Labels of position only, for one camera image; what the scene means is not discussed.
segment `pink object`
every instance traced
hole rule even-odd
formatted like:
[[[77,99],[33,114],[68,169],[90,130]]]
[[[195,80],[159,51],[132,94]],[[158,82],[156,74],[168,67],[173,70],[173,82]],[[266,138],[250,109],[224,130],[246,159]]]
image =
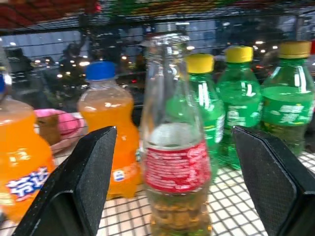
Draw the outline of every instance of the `pink object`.
[[[82,118],[76,118],[71,113],[56,109],[35,110],[35,114],[37,117],[47,117],[58,114],[58,128],[62,140],[51,146],[53,154],[71,146],[83,136],[84,120]]]

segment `blue label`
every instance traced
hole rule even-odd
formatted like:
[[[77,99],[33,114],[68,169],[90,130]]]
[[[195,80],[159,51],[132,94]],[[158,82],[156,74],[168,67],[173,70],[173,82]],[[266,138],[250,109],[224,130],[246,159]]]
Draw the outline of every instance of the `blue label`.
[[[29,198],[36,190],[41,189],[48,175],[47,167],[40,167],[27,176],[9,181],[6,186],[10,189],[11,194],[17,195],[16,201],[21,202]]]
[[[123,171],[114,171],[113,176],[114,176],[115,182],[120,182],[120,181],[123,181],[125,179],[125,174]]]

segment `red label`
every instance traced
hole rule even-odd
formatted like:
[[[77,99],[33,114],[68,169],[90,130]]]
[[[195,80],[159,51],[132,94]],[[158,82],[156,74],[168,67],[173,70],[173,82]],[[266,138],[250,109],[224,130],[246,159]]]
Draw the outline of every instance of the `red label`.
[[[152,188],[169,193],[192,191],[210,179],[210,158],[204,141],[183,150],[148,148],[145,181]]]

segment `plastic bottle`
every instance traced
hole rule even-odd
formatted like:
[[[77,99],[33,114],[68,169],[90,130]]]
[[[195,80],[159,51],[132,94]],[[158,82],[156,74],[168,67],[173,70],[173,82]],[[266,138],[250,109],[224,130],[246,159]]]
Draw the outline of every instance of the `plastic bottle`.
[[[132,198],[140,182],[135,153],[139,145],[138,130],[132,122],[133,98],[115,82],[115,65],[100,61],[87,67],[90,82],[78,102],[78,110],[87,122],[89,132],[117,127],[117,138],[107,199],[123,196]]]
[[[240,169],[231,127],[253,127],[259,124],[262,110],[260,85],[250,68],[252,48],[237,46],[226,50],[227,68],[217,84],[219,98],[225,106],[224,135],[220,143],[221,160]]]
[[[193,54],[185,58],[190,87],[196,95],[203,120],[205,139],[211,159],[212,182],[219,169],[218,148],[223,137],[224,104],[214,89],[211,72],[214,59],[210,54]]]
[[[280,45],[280,65],[263,83],[261,129],[284,140],[295,155],[304,149],[304,133],[314,109],[315,87],[307,69],[311,43]]]
[[[55,165],[49,145],[34,131],[33,108],[2,99],[4,90],[0,71],[0,206],[19,222]]]
[[[188,85],[181,46],[187,40],[181,33],[168,32],[149,42],[141,135],[153,236],[209,236],[212,231],[206,204],[210,158]],[[171,113],[168,101],[179,100],[183,101]]]

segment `bottle label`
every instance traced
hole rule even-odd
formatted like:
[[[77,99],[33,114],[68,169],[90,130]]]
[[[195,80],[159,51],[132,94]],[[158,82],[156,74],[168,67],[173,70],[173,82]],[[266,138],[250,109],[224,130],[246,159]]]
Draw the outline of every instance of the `bottle label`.
[[[47,166],[40,167],[27,176],[9,181],[6,187],[11,195],[16,195],[16,202],[22,202],[42,188],[49,174]]]
[[[113,180],[114,182],[121,182],[126,179],[130,179],[131,177],[135,176],[138,173],[138,166],[137,163],[132,163],[129,166],[125,166],[121,169],[113,170]]]
[[[298,126],[312,120],[314,102],[284,102],[265,97],[262,120],[283,126]]]
[[[224,117],[225,115],[222,115],[218,119],[204,122],[203,128],[208,146],[218,144],[222,140]]]
[[[205,141],[183,150],[147,149],[145,181],[152,188],[185,193],[210,179],[210,158]]]
[[[225,104],[226,117],[225,127],[235,125],[252,127],[257,125],[261,119],[262,102],[253,102],[244,105]]]

